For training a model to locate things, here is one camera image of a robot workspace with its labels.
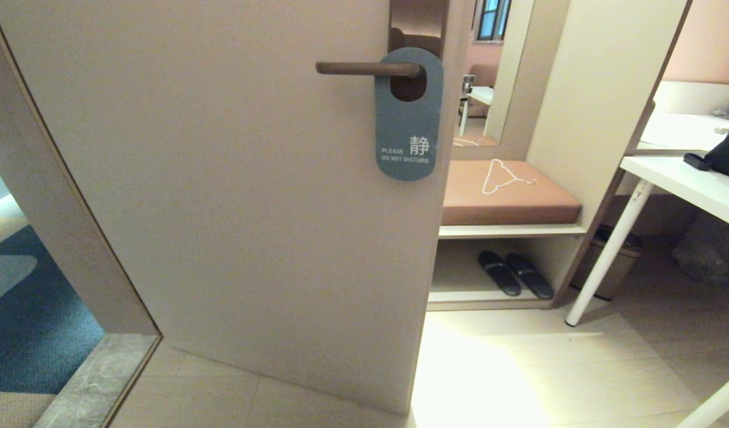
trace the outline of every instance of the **white table leg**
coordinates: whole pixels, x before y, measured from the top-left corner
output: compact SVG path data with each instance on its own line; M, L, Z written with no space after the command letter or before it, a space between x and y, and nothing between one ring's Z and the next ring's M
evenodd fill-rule
M729 382L686 417L677 428L707 428L729 410Z
M582 287L582 292L579 293L579 298L576 299L576 303L573 304L571 312L568 317L565 318L565 323L571 327L576 327L584 314L584 309L587 308L589 300L595 295L596 290L600 287L605 274L607 273L612 261L615 260L615 255L623 246L623 242L626 240L631 227L639 216L639 212L642 211L642 207L645 206L650 193L652 193L653 184L645 179L641 179L634 188L634 193L631 195L629 203L626 208L623 209L623 214L618 220L618 224L615 225L615 230L612 231L610 239L607 240L605 247L602 250L602 254L595 263L595 267L592 268L591 273L587 277L587 281Z
M465 125L467 125L467 108L470 106L470 98L465 99L465 104L462 107L462 119L460 119L460 135L465 135Z

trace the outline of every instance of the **black slipper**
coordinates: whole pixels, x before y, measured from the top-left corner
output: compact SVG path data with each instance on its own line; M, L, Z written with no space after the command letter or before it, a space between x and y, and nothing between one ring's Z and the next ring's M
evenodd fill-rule
M505 260L500 256L491 251L482 251L478 255L478 263L481 263L483 270L494 279L494 282L499 285L503 293L511 296L520 295L519 282L515 279L508 265L505 265Z
M550 287L549 282L536 270L536 266L530 260L520 254L508 254L507 262L514 273L519 276L523 284L531 289L533 295L538 298L552 298L555 291Z

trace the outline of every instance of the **white desk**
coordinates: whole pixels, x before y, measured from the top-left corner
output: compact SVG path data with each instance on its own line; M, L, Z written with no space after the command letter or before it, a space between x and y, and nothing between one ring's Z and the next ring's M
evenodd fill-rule
M488 86L474 86L473 90L467 97L463 97L463 108L462 108L462 119L460 120L460 135L465 135L465 125L467 124L467 108L470 105L470 98L478 100L485 105L492 105L492 99L494 98L493 87Z
M662 187L677 197L699 206L729 223L729 177L713 171L698 171L681 157L633 156L623 158L620 168L638 176L639 184L602 254L592 268L565 322L576 327L605 273L621 249L653 186ZM729 410L729 382L691 413L677 428L705 428Z
M656 112L650 116L637 150L709 152L724 140L727 130L729 119L705 114Z

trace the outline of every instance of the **carpet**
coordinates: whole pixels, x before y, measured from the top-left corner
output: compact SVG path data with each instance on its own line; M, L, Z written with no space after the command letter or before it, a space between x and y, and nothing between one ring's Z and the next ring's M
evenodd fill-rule
M32 428L55 395L0 392L0 428Z
M32 227L0 243L0 255L36 267L0 298L0 392L57 394L103 338Z
M0 298L36 268L31 256L0 256Z

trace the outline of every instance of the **blue carpet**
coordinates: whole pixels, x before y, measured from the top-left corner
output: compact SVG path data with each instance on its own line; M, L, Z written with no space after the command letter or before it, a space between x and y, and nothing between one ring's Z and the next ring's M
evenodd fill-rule
M0 298L0 392L57 394L103 338L32 227L0 254L35 257L36 268Z

